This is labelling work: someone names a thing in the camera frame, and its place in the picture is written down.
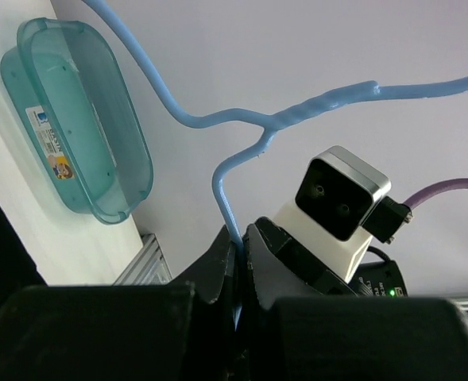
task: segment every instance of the blue cable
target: blue cable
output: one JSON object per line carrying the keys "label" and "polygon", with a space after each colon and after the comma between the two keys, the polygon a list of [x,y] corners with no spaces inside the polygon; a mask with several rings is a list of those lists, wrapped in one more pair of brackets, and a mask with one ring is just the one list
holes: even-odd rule
{"label": "blue cable", "polygon": [[103,0],[83,0],[83,2],[90,6],[105,21],[119,40],[126,46],[151,83],[164,107],[179,123],[193,129],[205,129],[206,127],[219,125],[227,121],[243,121],[251,125],[259,125],[264,129],[257,143],[224,160],[215,169],[212,176],[213,194],[225,220],[231,239],[238,248],[238,254],[241,256],[241,259],[244,253],[242,235],[223,190],[223,179],[232,168],[262,154],[278,131],[352,103],[393,99],[435,98],[468,91],[468,77],[442,83],[386,87],[380,87],[375,81],[368,81],[329,90],[326,93],[272,115],[244,109],[228,109],[196,117],[186,113],[174,97],[172,97],[144,49],[114,11]]}

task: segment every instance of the camera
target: camera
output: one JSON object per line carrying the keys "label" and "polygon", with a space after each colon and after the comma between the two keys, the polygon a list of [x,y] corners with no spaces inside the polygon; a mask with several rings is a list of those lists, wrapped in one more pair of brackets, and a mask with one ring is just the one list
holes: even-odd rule
{"label": "camera", "polygon": [[373,239],[362,226],[390,188],[384,174],[334,146],[311,160],[273,221],[349,282]]}
{"label": "camera", "polygon": [[334,146],[310,162],[296,205],[335,238],[348,241],[390,188],[384,174]]}

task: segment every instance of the barcode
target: barcode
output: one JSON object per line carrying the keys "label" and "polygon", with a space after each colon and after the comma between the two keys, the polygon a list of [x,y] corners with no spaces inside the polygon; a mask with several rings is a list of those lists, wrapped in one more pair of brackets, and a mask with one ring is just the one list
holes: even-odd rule
{"label": "barcode", "polygon": [[56,153],[56,150],[54,149],[52,143],[46,143],[46,149],[47,149],[48,152],[50,152],[50,153]]}

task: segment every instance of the cable connector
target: cable connector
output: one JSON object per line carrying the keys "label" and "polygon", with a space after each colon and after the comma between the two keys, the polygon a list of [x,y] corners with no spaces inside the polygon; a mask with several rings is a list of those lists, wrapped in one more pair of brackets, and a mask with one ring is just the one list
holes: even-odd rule
{"label": "cable connector", "polygon": [[412,220],[412,210],[390,197],[384,197],[366,218],[362,227],[383,244],[394,241],[394,234]]}

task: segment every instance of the white table surface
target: white table surface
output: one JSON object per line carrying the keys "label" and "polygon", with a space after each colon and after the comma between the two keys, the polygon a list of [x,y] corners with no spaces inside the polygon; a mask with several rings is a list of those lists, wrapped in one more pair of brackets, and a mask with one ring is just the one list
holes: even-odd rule
{"label": "white table surface", "polygon": [[[17,27],[55,17],[49,0],[0,0],[0,61]],[[49,284],[112,283],[141,248],[132,218],[101,224],[60,201],[37,159],[0,76],[0,206]]]}

